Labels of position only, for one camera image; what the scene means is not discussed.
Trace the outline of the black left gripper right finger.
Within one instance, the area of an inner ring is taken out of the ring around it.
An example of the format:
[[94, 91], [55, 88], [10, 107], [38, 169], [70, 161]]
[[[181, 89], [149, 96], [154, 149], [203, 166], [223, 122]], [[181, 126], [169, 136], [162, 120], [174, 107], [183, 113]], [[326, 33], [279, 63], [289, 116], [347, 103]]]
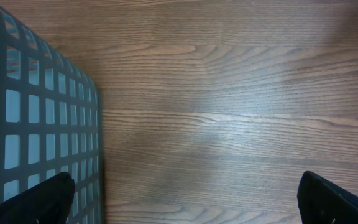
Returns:
[[358, 196], [314, 172], [303, 173], [297, 199], [303, 224], [358, 224]]

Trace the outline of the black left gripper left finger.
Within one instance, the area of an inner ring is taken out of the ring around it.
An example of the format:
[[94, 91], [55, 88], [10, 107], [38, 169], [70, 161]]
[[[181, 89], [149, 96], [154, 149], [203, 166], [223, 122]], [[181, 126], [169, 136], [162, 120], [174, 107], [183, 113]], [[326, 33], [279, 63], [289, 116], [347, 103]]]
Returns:
[[2, 224], [65, 224], [75, 193], [75, 181], [61, 172], [0, 204]]

